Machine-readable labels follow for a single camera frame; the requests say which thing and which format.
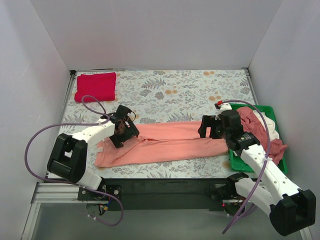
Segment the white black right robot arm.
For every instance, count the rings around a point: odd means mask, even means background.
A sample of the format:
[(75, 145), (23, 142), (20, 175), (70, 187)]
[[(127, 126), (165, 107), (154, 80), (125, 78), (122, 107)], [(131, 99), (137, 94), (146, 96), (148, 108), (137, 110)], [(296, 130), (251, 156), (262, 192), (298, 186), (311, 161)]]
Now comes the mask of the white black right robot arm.
[(228, 148), (258, 174), (257, 181), (244, 173), (231, 175), (228, 181), (236, 194), (268, 215), (280, 235), (290, 235), (315, 223), (314, 193), (309, 189), (302, 190), (272, 159), (266, 158), (264, 148), (255, 135), (244, 131), (237, 111), (226, 110), (218, 116), (203, 115), (198, 129), (201, 138), (206, 137), (207, 128), (210, 128), (210, 138), (224, 139)]

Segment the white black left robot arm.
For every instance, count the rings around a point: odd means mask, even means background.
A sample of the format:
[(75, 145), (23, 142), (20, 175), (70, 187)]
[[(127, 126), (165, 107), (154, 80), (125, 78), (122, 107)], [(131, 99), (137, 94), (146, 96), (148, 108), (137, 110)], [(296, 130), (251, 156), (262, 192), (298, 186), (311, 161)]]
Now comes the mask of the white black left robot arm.
[(91, 190), (98, 190), (103, 178), (87, 168), (87, 151), (109, 138), (119, 149), (124, 142), (138, 137), (140, 132), (129, 120), (99, 119), (87, 128), (72, 134), (60, 134), (47, 163), (47, 171), (58, 177)]

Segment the salmon pink t shirt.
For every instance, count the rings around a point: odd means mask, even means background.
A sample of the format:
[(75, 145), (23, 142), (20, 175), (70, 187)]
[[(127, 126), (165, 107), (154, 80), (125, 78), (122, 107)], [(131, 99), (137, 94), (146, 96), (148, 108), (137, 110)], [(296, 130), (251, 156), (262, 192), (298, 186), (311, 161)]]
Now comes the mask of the salmon pink t shirt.
[(224, 139), (200, 138), (200, 126), (200, 121), (138, 124), (139, 136), (125, 141), (120, 148), (109, 137), (99, 142), (94, 165), (110, 168), (228, 154)]

